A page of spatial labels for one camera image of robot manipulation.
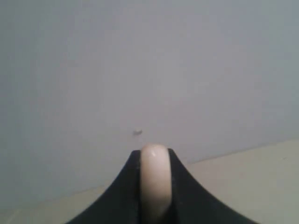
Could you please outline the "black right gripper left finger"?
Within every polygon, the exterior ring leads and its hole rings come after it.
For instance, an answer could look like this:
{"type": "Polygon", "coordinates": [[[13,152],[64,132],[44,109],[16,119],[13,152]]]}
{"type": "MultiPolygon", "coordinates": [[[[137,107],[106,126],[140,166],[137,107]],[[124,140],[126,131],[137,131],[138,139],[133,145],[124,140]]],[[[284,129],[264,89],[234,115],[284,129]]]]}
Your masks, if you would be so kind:
{"type": "Polygon", "coordinates": [[[112,184],[70,224],[139,224],[139,150],[133,151],[112,184]]]}

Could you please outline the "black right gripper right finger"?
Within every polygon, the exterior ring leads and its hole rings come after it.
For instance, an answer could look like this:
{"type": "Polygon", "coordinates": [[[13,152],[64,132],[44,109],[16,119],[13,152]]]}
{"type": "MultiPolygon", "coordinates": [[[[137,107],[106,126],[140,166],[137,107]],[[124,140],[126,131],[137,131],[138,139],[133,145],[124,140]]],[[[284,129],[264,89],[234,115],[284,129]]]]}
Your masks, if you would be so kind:
{"type": "Polygon", "coordinates": [[[186,169],[174,150],[171,164],[172,202],[169,224],[255,224],[206,190],[186,169]]]}

